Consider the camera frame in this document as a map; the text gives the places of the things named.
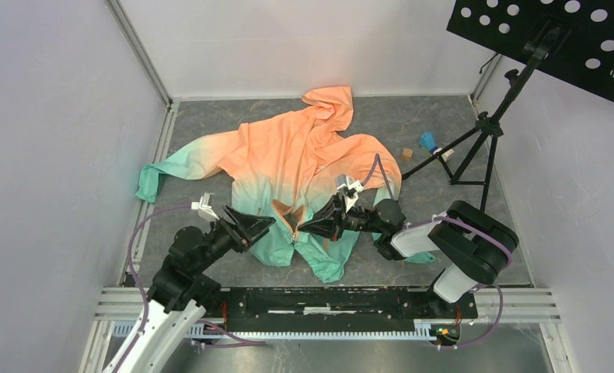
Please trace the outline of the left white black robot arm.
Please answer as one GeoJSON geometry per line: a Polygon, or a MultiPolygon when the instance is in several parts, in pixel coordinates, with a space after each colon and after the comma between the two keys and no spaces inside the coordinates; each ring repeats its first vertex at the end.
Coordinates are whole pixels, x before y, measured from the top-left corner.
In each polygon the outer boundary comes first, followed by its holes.
{"type": "Polygon", "coordinates": [[[141,293],[142,310],[105,372],[160,372],[191,326],[204,316],[215,315],[222,306],[221,285],[205,275],[206,269],[230,251],[251,249],[276,221],[229,206],[221,218],[205,200],[182,204],[180,209],[196,211],[210,229],[180,229],[148,289],[137,272],[131,271],[141,293]]]}

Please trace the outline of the orange and mint hooded jacket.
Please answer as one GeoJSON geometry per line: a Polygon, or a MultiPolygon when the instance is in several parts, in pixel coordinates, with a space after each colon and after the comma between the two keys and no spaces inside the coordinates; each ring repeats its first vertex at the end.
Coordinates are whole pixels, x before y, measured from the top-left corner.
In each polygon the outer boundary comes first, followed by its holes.
{"type": "Polygon", "coordinates": [[[369,134],[342,136],[354,115],[351,89],[334,86],[303,96],[305,107],[234,131],[208,134],[140,172],[136,197],[154,203],[164,176],[202,180],[224,172],[232,177],[237,211],[275,219],[252,248],[263,264],[287,267],[299,254],[324,283],[339,281],[358,240],[346,231],[335,242],[299,231],[347,175],[375,191],[381,201],[399,195],[402,173],[391,152],[369,134]]]}

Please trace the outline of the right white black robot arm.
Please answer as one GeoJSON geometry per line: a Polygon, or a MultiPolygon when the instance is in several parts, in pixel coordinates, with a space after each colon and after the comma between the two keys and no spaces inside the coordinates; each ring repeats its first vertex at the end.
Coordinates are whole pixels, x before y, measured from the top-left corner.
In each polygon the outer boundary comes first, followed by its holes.
{"type": "Polygon", "coordinates": [[[312,219],[298,226],[335,242],[345,232],[376,234],[374,245],[387,260],[406,260],[439,251],[451,262],[436,277],[427,294],[427,309],[437,317],[453,312],[462,296],[481,285],[492,285],[512,264],[518,247],[516,233],[483,211],[463,201],[421,223],[407,222],[397,200],[387,198],[373,208],[352,207],[339,194],[312,219]]]}

